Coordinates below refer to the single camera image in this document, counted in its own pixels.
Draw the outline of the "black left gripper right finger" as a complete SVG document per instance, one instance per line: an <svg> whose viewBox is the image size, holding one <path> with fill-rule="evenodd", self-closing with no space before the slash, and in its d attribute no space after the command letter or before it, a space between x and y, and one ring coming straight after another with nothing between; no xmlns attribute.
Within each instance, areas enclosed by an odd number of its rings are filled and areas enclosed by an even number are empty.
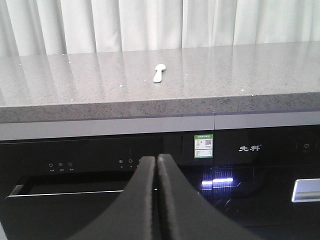
<svg viewBox="0 0 320 240"><path fill-rule="evenodd" d="M185 178L170 154L157 157L158 211L164 240L256 240L209 204Z"/></svg>

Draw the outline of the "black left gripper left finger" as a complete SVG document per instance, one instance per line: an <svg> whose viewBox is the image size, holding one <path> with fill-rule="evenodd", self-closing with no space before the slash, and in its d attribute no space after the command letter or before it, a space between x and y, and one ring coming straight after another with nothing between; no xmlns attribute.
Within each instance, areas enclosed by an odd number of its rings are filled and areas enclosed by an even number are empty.
<svg viewBox="0 0 320 240"><path fill-rule="evenodd" d="M151 240L153 238L154 156L143 156L123 192L71 240Z"/></svg>

